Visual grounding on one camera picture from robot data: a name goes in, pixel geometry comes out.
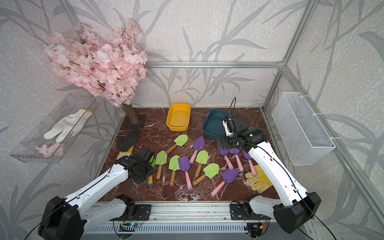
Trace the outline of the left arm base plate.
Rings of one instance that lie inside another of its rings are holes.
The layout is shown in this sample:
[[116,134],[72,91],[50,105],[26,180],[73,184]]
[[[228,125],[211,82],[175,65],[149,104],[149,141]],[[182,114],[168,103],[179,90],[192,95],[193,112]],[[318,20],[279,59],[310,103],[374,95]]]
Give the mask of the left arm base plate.
[[111,221],[148,221],[151,213],[151,205],[135,205],[126,209],[121,217],[111,219]]

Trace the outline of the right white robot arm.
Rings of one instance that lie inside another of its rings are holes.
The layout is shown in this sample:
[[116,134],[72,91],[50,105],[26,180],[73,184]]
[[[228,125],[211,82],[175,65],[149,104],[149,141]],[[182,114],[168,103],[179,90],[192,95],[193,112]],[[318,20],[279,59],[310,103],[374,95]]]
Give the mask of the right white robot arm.
[[261,195],[248,200],[252,212],[276,220],[288,234],[315,216],[321,204],[316,192],[308,192],[278,158],[266,136],[258,129],[249,129],[240,115],[225,117],[225,134],[217,137],[218,150],[244,150],[261,167],[272,183],[279,199]]

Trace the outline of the yellow plastic storage box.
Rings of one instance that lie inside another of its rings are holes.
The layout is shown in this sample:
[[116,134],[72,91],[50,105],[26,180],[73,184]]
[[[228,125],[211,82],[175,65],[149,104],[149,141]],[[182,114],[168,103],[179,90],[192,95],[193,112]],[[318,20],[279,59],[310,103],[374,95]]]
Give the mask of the yellow plastic storage box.
[[185,132],[189,128],[191,106],[186,103],[175,103],[169,108],[167,127],[172,132]]

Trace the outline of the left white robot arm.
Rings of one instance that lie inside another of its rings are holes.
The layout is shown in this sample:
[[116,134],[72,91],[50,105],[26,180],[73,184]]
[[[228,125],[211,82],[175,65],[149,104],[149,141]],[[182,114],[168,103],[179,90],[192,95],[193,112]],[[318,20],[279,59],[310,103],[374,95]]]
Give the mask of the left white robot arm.
[[109,221],[137,215],[135,202],[125,195],[93,208],[111,189],[133,179],[142,183],[153,173],[154,153],[147,148],[130,156],[123,156],[98,178],[65,198],[52,198],[46,205],[38,235],[45,240],[79,240],[91,229]]

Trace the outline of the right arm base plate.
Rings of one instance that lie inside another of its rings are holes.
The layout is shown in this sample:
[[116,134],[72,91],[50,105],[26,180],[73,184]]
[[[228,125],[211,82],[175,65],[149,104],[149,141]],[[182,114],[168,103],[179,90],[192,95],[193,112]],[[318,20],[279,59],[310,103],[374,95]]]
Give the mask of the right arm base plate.
[[269,221],[271,218],[255,214],[248,204],[242,204],[238,201],[232,201],[230,204],[231,220],[264,220]]

